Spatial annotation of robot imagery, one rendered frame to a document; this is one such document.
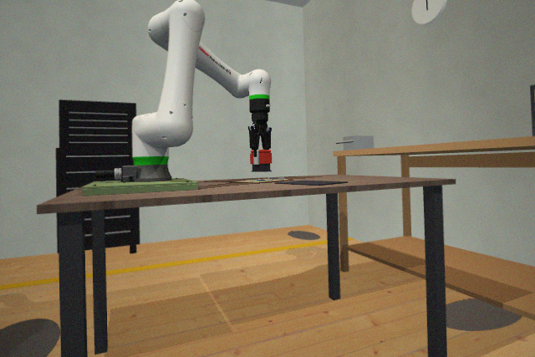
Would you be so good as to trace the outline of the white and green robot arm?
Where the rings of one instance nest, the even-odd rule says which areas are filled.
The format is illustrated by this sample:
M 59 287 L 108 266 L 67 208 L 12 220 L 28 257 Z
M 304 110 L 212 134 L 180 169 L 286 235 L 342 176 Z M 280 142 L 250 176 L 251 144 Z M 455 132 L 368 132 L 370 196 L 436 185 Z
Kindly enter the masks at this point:
M 193 86 L 199 69 L 232 96 L 249 96 L 250 113 L 270 112 L 269 74 L 256 69 L 241 75 L 214 55 L 200 40 L 205 13 L 194 0 L 177 0 L 148 24 L 150 38 L 168 51 L 166 76 L 156 113 L 132 120 L 133 166 L 96 171 L 95 178 L 123 182 L 171 181 L 169 147 L 184 145 L 193 132 Z

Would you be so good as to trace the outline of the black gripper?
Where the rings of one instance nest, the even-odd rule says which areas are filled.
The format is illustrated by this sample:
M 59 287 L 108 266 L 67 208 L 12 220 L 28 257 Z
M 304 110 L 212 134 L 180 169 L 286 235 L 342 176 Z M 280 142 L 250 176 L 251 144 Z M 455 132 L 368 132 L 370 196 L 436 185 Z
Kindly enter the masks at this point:
M 265 121 L 266 120 L 266 121 Z M 254 121 L 254 122 L 253 122 Z M 250 148 L 253 150 L 253 164 L 259 165 L 259 140 L 261 136 L 262 148 L 269 150 L 271 148 L 271 131 L 268 127 L 268 113 L 252 113 L 252 125 L 248 126 Z M 264 133 L 264 134 L 263 134 Z

